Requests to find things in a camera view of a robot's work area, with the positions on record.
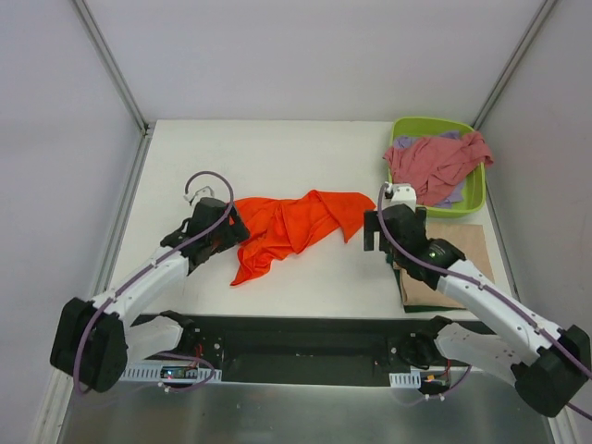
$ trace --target white table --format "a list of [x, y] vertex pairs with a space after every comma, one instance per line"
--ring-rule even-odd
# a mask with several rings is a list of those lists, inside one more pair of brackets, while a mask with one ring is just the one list
[[[182, 198], [186, 179], [214, 170], [232, 184], [236, 198], [300, 198], [309, 190], [359, 191], [376, 201], [386, 177], [382, 154], [389, 122], [167, 121], [157, 123], [129, 216], [113, 281], [146, 260], [158, 242], [191, 215]], [[216, 178], [199, 178], [227, 200]], [[500, 247], [487, 207], [451, 223], [482, 225], [496, 283], [510, 294]], [[147, 313], [188, 315], [429, 318], [406, 314], [392, 270], [381, 252], [364, 252], [360, 230], [348, 244], [340, 230], [301, 255], [272, 264], [269, 274], [241, 286], [229, 283], [239, 267], [236, 251], [212, 257]], [[475, 319], [466, 311], [441, 312]]]

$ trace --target white panel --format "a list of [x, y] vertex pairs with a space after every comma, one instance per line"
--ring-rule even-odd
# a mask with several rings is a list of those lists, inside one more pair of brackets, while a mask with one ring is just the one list
[[541, 0], [90, 0], [158, 118], [471, 122]]
[[[484, 132], [488, 171], [521, 297], [592, 333], [592, 2], [561, 2]], [[590, 383], [575, 403], [592, 411]], [[592, 425], [578, 418], [583, 437]]]
[[28, 441], [139, 133], [65, 0], [0, 2], [0, 441]]

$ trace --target green plastic tray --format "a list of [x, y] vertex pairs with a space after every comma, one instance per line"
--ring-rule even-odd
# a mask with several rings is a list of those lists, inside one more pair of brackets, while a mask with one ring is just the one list
[[[392, 126], [390, 145], [399, 136], [436, 136], [442, 132], [458, 130], [461, 135], [474, 131], [473, 128], [461, 122], [433, 117], [403, 117]], [[388, 180], [392, 181], [390, 171]], [[466, 177], [466, 183], [462, 190], [462, 202], [452, 204], [451, 209], [427, 207], [427, 215], [430, 217], [463, 217], [480, 209], [485, 203], [485, 167], [480, 164]]]

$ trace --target metal frame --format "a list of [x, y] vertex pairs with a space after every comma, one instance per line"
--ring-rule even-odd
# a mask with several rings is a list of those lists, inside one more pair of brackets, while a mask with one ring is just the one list
[[113, 57], [104, 35], [99, 29], [96, 20], [94, 19], [93, 13], [89, 9], [85, 0], [70, 0], [70, 2], [76, 11], [76, 15], [80, 19], [82, 26], [88, 34], [92, 46], [94, 46], [94, 49], [96, 49], [96, 53], [101, 59], [107, 74], [111, 78], [111, 81], [113, 81], [113, 85], [121, 97], [121, 100], [123, 101], [125, 107], [128, 108], [129, 114], [136, 122], [136, 125], [140, 131], [145, 133], [145, 131], [148, 130], [148, 122], [138, 107], [138, 104], [131, 93], [130, 87], [123, 77], [121, 69], [119, 69], [119, 65], [117, 64], [116, 59]]
[[[143, 314], [136, 324], [155, 316]], [[390, 374], [410, 371], [397, 353], [402, 343], [439, 330], [426, 319], [188, 317], [199, 328], [203, 358], [222, 370], [222, 381], [260, 384], [389, 387]], [[492, 333], [480, 321], [459, 324]], [[432, 365], [444, 367], [446, 359]]]
[[[119, 200], [118, 211], [115, 216], [113, 226], [109, 233], [109, 240], [105, 246], [105, 250], [103, 251], [103, 260], [101, 263], [101, 267], [98, 270], [97, 276], [92, 284], [91, 294], [96, 294], [97, 292], [103, 291], [106, 288], [106, 285], [108, 285], [108, 282], [113, 274], [113, 269], [115, 267], [115, 263], [117, 260], [117, 252], [121, 240], [123, 238], [123, 234], [125, 232], [125, 227], [133, 203], [133, 197], [135, 195], [138, 182], [140, 180], [143, 163], [145, 161], [150, 140], [152, 138], [152, 128], [149, 126], [148, 122], [142, 114], [141, 109], [138, 107], [138, 104], [130, 90], [130, 87], [127, 84], [123, 74], [121, 73], [117, 61], [113, 57], [113, 54], [111, 53], [111, 50], [107, 45], [105, 37], [101, 33], [99, 26], [93, 16], [93, 13], [89, 9], [86, 1], [69, 1], [73, 5], [74, 10], [77, 16], [79, 17], [84, 29], [87, 31], [89, 39], [91, 40], [92, 45], [95, 47], [97, 51], [97, 55], [101, 59], [109, 77], [114, 83], [114, 87], [117, 89], [117, 92], [119, 93], [122, 101], [128, 109], [129, 114], [131, 115], [138, 129], [142, 133], [142, 141], [136, 153], [133, 166], [129, 172], [129, 178], [125, 190], [123, 191], [122, 197]], [[491, 92], [489, 93], [484, 105], [480, 109], [475, 119], [475, 123], [473, 125], [474, 128], [476, 128], [477, 130], [481, 128], [484, 121], [487, 119], [489, 112], [491, 111], [495, 103], [499, 100], [501, 94], [503, 93], [508, 82], [510, 81], [510, 78], [512, 77], [513, 73], [515, 72], [519, 64], [522, 62], [525, 53], [532, 45], [533, 41], [540, 32], [542, 26], [549, 19], [551, 12], [554, 10], [555, 6], [558, 3], [559, 0], [544, 0], [541, 4], [540, 8], [538, 9], [529, 26], [527, 27], [523, 37], [518, 43], [516, 49], [513, 51], [508, 63], [500, 73], [499, 78], [493, 86]], [[505, 254], [505, 250], [503, 249], [503, 238], [500, 236], [499, 222], [496, 217], [494, 207], [491, 204], [489, 194], [487, 195], [487, 204], [489, 205], [489, 209], [491, 210], [494, 228], [496, 230], [496, 234], [498, 235], [498, 242], [500, 242], [501, 244], [502, 253]], [[512, 270], [509, 267], [507, 256], [504, 256], [504, 264], [506, 265], [506, 271], [508, 272], [508, 276], [512, 278]], [[513, 284], [513, 286], [514, 290], [517, 293], [515, 284]], [[217, 338], [232, 338], [232, 335], [235, 335], [236, 332], [241, 331], [241, 329], [244, 333], [249, 332], [251, 331], [249, 325], [251, 325], [252, 323], [257, 323], [258, 328], [267, 326], [265, 327], [265, 329], [267, 329], [269, 333], [272, 333], [274, 331], [277, 332], [278, 323], [281, 323], [282, 329], [290, 327], [290, 323], [292, 323], [294, 327], [296, 327], [298, 323], [310, 323], [308, 327], [313, 330], [313, 334], [319, 334], [322, 335], [323, 338], [325, 338], [327, 336], [327, 333], [332, 332], [332, 334], [338, 335], [336, 338], [338, 338], [339, 335], [346, 335], [345, 337], [341, 337], [341, 339], [350, 339], [351, 336], [347, 335], [351, 335], [352, 332], [347, 331], [347, 328], [345, 328], [345, 326], [348, 325], [347, 323], [350, 323], [350, 328], [353, 327], [354, 329], [356, 329], [356, 331], [358, 331], [358, 333], [356, 333], [356, 336], [358, 336], [359, 334], [369, 334], [370, 336], [378, 335], [379, 337], [382, 337], [388, 345], [393, 343], [393, 334], [395, 335], [394, 339], [396, 339], [397, 335], [401, 334], [401, 332], [403, 332], [404, 334], [408, 334], [410, 328], [420, 328], [420, 324], [426, 322], [405, 320], [295, 320], [281, 318], [247, 319], [214, 316], [197, 316], [196, 319], [198, 319], [199, 322], [203, 324], [204, 332], [206, 332], [208, 336], [212, 336], [212, 333], [218, 331], [224, 334], [224, 336], [216, 336], [216, 333], [214, 333], [214, 335], [212, 336], [214, 340], [217, 340]], [[475, 322], [472, 324], [472, 327], [476, 327], [477, 329], [480, 329], [482, 326], [483, 325], [479, 322]], [[288, 345], [291, 348], [293, 348], [295, 346], [295, 343], [292, 343], [290, 345], [287, 342], [287, 344], [285, 345]], [[326, 349], [326, 352], [329, 352], [330, 348], [331, 344], [329, 344], [328, 348]], [[392, 347], [387, 347], [385, 351], [387, 354], [392, 354]], [[401, 363], [396, 362], [392, 364], [394, 365], [392, 368], [400, 368], [401, 365]], [[68, 407], [71, 389], [71, 378], [55, 370], [52, 374], [50, 387], [43, 401], [41, 414], [39, 415], [37, 422], [32, 430], [30, 442], [43, 444], [53, 444], [57, 442], [60, 427], [62, 426], [63, 418]], [[577, 433], [575, 432], [576, 429], [574, 428], [573, 418], [571, 417], [571, 414], [569, 412], [563, 411], [557, 418], [549, 420], [549, 423], [552, 429], [553, 437], [555, 438], [558, 444], [578, 442]]]
[[547, 20], [549, 20], [551, 13], [555, 9], [555, 6], [560, 1], [561, 0], [544, 0], [541, 6], [538, 8], [535, 16], [528, 24], [526, 31], [520, 39], [520, 42], [518, 42], [516, 49], [514, 49], [512, 55], [508, 59], [506, 66], [499, 74], [499, 77], [493, 85], [493, 88], [491, 89], [491, 92], [489, 93], [485, 103], [477, 113], [475, 123], [472, 125], [473, 128], [476, 130], [481, 129], [483, 123], [487, 119], [487, 116], [501, 97], [501, 94], [506, 89], [506, 86], [508, 86], [508, 82], [512, 78], [514, 72], [524, 59], [526, 52], [528, 49], [530, 49], [531, 45], [535, 41], [535, 38], [543, 28], [543, 25], [547, 23]]

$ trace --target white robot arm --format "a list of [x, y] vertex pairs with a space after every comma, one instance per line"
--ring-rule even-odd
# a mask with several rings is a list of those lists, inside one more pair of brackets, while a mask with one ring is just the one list
[[497, 335], [476, 334], [437, 316], [417, 339], [425, 342], [424, 350], [479, 367], [515, 386], [537, 412], [557, 415], [587, 382], [557, 345], [589, 370], [588, 335], [576, 326], [564, 330], [534, 313], [505, 295], [453, 245], [428, 239], [426, 210], [416, 208], [409, 184], [389, 184], [383, 190], [390, 206], [383, 210], [380, 204], [377, 212], [365, 214], [364, 248], [374, 250], [374, 233], [380, 232], [380, 250], [392, 254], [398, 266], [461, 303]]
[[[64, 306], [50, 356], [52, 366], [71, 376], [78, 374], [87, 387], [104, 392], [119, 380], [127, 363], [169, 350], [195, 355], [197, 326], [181, 314], [163, 312], [132, 326], [150, 303], [172, 287], [182, 286], [185, 277], [211, 255], [249, 238], [234, 207], [228, 210], [226, 203], [211, 197], [194, 199], [192, 207], [192, 217], [165, 236], [154, 255], [115, 286], [117, 290], [87, 302], [73, 298]], [[207, 236], [192, 240], [214, 228], [216, 221], [222, 223]]]

